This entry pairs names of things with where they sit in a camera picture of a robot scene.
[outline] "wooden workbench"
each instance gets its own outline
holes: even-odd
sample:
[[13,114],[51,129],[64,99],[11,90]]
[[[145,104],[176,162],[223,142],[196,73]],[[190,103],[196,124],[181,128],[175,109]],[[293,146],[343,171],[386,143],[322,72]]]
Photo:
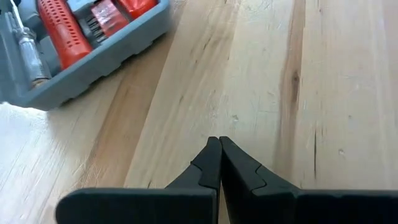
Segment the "wooden workbench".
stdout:
[[0,106],[0,223],[53,223],[82,187],[165,187],[208,136],[302,188],[398,189],[398,1],[171,3],[172,30],[88,93]]

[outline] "wooden surface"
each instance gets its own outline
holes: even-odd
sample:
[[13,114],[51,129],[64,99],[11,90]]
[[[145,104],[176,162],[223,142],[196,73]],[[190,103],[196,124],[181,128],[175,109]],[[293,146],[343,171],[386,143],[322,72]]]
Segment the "wooden surface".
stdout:
[[0,223],[54,223],[81,187],[165,187],[208,136],[302,188],[398,189],[397,1],[171,4],[172,30],[77,100],[0,105]]

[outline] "screwdriver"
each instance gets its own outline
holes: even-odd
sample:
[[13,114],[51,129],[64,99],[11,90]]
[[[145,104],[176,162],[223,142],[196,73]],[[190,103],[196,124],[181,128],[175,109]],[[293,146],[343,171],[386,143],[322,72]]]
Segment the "screwdriver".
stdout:
[[10,2],[12,4],[12,13],[17,23],[16,36],[22,59],[24,61],[26,72],[29,75],[29,80],[31,81],[33,88],[35,88],[45,83],[51,77],[44,70],[39,51],[36,47],[35,34],[28,27],[23,25],[14,0],[10,0]]

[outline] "gray tool case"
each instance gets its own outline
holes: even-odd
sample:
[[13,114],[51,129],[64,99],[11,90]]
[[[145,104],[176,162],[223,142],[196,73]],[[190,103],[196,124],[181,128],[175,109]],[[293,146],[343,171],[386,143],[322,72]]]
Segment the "gray tool case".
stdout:
[[[155,7],[100,44],[94,45],[91,53],[61,71],[57,52],[40,19],[36,2],[37,0],[22,0],[18,9],[24,25],[37,35],[36,44],[45,71],[52,78],[41,86],[32,88],[12,31],[15,20],[11,3],[9,0],[0,0],[0,103],[8,102],[40,110],[56,108],[83,93],[99,77],[109,75],[128,57],[146,49],[170,27],[169,0],[159,0]],[[73,2],[81,5],[72,7],[68,2],[71,11],[82,13],[81,9],[90,7],[95,1]]]

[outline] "plastic compartment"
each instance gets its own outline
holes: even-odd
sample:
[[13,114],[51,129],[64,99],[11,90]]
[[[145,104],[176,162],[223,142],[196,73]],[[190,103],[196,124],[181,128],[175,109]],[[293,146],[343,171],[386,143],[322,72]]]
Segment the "plastic compartment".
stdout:
[[[21,5],[29,5],[35,0],[22,0]],[[159,3],[126,27],[104,40],[87,56],[77,61],[66,70],[60,71],[58,55],[43,32],[36,16],[22,18],[24,23],[34,23],[38,32],[37,46],[42,60],[53,78],[42,86],[30,89],[30,83],[21,68],[21,55],[17,40],[12,34],[11,5],[0,3],[0,102],[25,108],[51,110],[70,98],[75,98],[97,80],[117,69],[128,57],[138,54],[170,28],[169,0]]]

